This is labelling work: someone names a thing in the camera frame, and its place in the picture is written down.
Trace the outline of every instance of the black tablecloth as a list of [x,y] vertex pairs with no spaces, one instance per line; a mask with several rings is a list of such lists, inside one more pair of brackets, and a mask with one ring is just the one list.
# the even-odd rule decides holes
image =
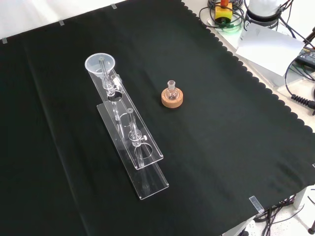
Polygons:
[[[1,232],[217,236],[315,182],[314,135],[178,0],[131,0],[0,46]],[[164,154],[143,201],[84,68],[105,52]],[[168,80],[184,92],[162,106]]]

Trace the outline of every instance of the glass apparatus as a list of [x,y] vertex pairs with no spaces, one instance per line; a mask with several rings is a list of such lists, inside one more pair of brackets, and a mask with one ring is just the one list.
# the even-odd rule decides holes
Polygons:
[[165,96],[169,100],[176,100],[179,97],[178,90],[175,88],[175,81],[170,80],[167,82],[168,89],[165,92]]
[[85,61],[85,68],[103,101],[97,109],[139,198],[144,199],[169,186],[157,165],[163,154],[114,66],[114,58],[105,53],[91,55]]

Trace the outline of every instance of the acrylic hole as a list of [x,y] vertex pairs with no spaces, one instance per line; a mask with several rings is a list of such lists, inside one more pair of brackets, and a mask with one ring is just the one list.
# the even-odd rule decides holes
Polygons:
[[152,155],[152,147],[150,144],[142,143],[134,150],[134,154],[141,159],[148,158]]
[[113,96],[107,96],[107,99],[111,102],[119,102],[123,97],[123,94],[119,91],[115,91]]

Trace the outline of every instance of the cable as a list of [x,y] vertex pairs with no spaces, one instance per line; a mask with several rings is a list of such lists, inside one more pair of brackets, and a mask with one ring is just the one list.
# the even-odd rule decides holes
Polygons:
[[308,197],[308,199],[314,204],[314,206],[315,206],[315,202],[309,197],[309,196],[307,196]]
[[304,73],[307,74],[310,77],[310,80],[315,81],[314,77],[312,75],[310,75],[309,72],[307,72],[307,70],[305,69],[304,65],[302,65],[302,69],[303,69]]
[[287,218],[287,219],[281,220],[281,221],[277,221],[277,222],[275,222],[275,223],[273,223],[273,224],[278,224],[278,223],[280,223],[280,222],[283,222],[283,221],[287,221],[287,220],[289,220],[289,219],[292,219],[294,216],[296,216],[298,213],[300,213],[301,210],[303,210],[304,206],[305,206],[305,205],[303,205],[302,208],[301,208],[297,213],[295,213],[293,216],[291,216],[290,218]]
[[[244,22],[244,11],[243,9],[241,8],[241,6],[243,5],[243,0],[230,0],[230,3],[232,3],[232,9],[229,8],[229,7],[226,7],[226,6],[221,6],[221,4],[219,2],[217,2],[217,0],[208,0],[208,6],[207,7],[204,7],[202,8],[200,11],[199,11],[199,20],[201,21],[201,23],[203,25],[205,25],[206,27],[210,27],[210,28],[214,28],[214,29],[230,29],[230,28],[237,28],[237,27],[240,27],[242,25],[242,23]],[[238,18],[236,18],[235,20],[231,21],[230,23],[227,23],[227,24],[222,24],[220,22],[217,22],[213,15],[212,15],[212,10],[215,9],[216,6],[220,6],[221,8],[223,9],[229,9],[232,11],[232,13],[234,15],[237,15]],[[216,26],[212,26],[212,25],[208,25],[208,24],[205,24],[202,20],[201,20],[201,12],[204,10],[204,9],[209,9],[210,11],[210,17],[212,19],[213,22],[215,22]],[[238,24],[234,25],[233,23],[236,22],[236,21],[239,21],[241,20]]]
[[[314,47],[314,46],[311,44],[310,41],[308,41],[306,38],[304,38],[302,35],[300,35],[295,29],[293,29],[291,26],[289,26],[289,25],[283,20],[282,17],[280,17],[279,19],[283,22],[283,24],[284,24],[289,30],[296,32],[301,38],[303,38],[307,43],[309,43],[312,47]],[[303,55],[306,55],[306,54],[309,54],[309,53],[312,53],[312,51],[309,51],[309,52],[302,53],[302,54],[298,55],[298,56],[290,63],[289,67],[286,69],[286,72],[285,72],[285,74],[284,74],[284,82],[285,82],[286,90],[290,93],[291,98],[292,98],[293,100],[296,100],[295,98],[296,98],[297,96],[296,96],[295,94],[293,94],[293,93],[289,90],[289,87],[288,87],[288,85],[287,85],[287,80],[286,80],[287,73],[288,73],[288,71],[289,71],[289,68],[293,65],[293,63],[295,62],[295,60],[296,60],[298,57],[303,56]],[[310,107],[310,108],[312,108],[312,109],[315,109],[315,102],[314,102],[314,101],[309,101],[309,102],[307,101],[306,103],[303,103],[303,105],[306,105],[306,106],[308,106],[308,107]]]
[[286,23],[289,23],[290,16],[291,16],[292,5],[293,5],[293,1],[291,2],[290,11],[289,11],[289,16],[288,16],[288,18],[287,18]]
[[293,204],[295,196],[296,195],[292,196],[291,198],[287,198],[284,201],[279,202],[277,205],[269,208],[268,210],[264,211],[263,213],[261,213],[260,215],[254,218],[254,221],[257,223],[266,222],[266,226],[262,232],[262,236],[271,235],[271,226],[274,224],[277,214],[280,212],[280,210],[283,207]]
[[[200,11],[199,11],[199,20],[200,20],[200,22],[201,22],[204,26],[210,27],[210,28],[214,28],[214,29],[222,29],[223,26],[221,26],[221,25],[224,25],[224,28],[234,28],[234,27],[237,27],[237,26],[239,26],[239,25],[241,25],[241,24],[243,23],[244,18],[243,18],[238,12],[234,11],[233,9],[231,9],[231,8],[229,8],[229,7],[221,6],[222,8],[226,8],[226,9],[231,10],[235,15],[238,15],[238,16],[240,16],[240,17],[237,18],[237,19],[234,20],[234,21],[231,21],[231,22],[228,23],[228,24],[216,23],[216,24],[218,24],[219,26],[212,26],[212,25],[205,24],[205,23],[201,20],[201,12],[202,12],[204,9],[210,9],[210,10],[211,10],[212,8],[214,8],[214,6],[215,6],[215,5],[213,5],[213,6],[207,6],[207,7],[204,7],[204,8],[202,8],[202,9],[200,9]],[[231,23],[233,23],[233,22],[235,22],[235,21],[237,21],[237,20],[239,20],[239,19],[241,19],[241,22],[240,22],[239,24],[237,24],[236,26],[233,25],[233,24],[231,24]]]

